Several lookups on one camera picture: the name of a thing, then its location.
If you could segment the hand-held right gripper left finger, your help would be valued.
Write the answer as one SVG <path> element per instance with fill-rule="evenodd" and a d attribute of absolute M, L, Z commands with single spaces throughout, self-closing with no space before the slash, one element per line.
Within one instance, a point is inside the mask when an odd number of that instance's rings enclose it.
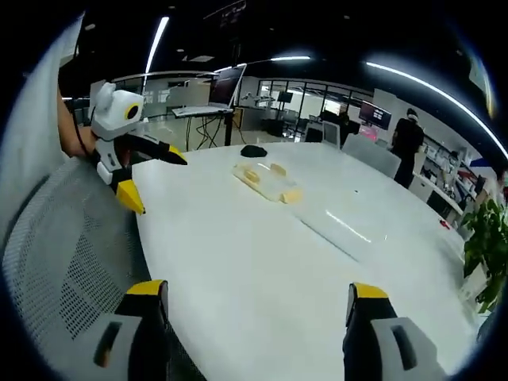
<path fill-rule="evenodd" d="M 169 368 L 167 282 L 133 285 L 117 309 L 76 337 L 74 380 L 165 380 Z"/>

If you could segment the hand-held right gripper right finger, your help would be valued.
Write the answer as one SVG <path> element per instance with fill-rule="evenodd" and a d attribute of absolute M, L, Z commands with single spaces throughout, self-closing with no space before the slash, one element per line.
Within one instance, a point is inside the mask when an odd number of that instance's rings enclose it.
<path fill-rule="evenodd" d="M 346 380 L 445 380 L 436 345 L 399 317 L 385 291 L 351 283 L 343 340 Z"/>

